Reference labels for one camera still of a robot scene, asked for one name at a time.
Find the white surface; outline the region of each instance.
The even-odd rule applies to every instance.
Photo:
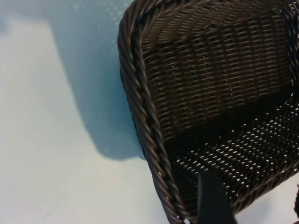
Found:
[[[119,78],[129,2],[0,1],[1,224],[167,223]],[[294,223],[297,183],[239,224]]]

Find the woven plastic rattan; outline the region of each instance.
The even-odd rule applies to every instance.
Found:
[[[299,169],[299,1],[136,0],[119,28],[121,78],[172,224],[196,223],[197,176],[233,213]]]

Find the woven basket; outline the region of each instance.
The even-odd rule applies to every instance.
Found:
[[[196,223],[198,173],[233,213],[299,170],[299,1],[135,0],[121,78],[172,224]]]

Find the basket bottom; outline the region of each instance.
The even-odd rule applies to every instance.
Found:
[[[198,173],[218,173],[233,213],[299,171],[299,110],[288,101],[220,136],[198,134],[196,146],[169,150],[187,210],[196,216]]]

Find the wicker weave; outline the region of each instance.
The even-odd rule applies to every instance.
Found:
[[[167,218],[196,223],[214,170],[234,214],[299,170],[299,1],[136,0],[121,78]]]

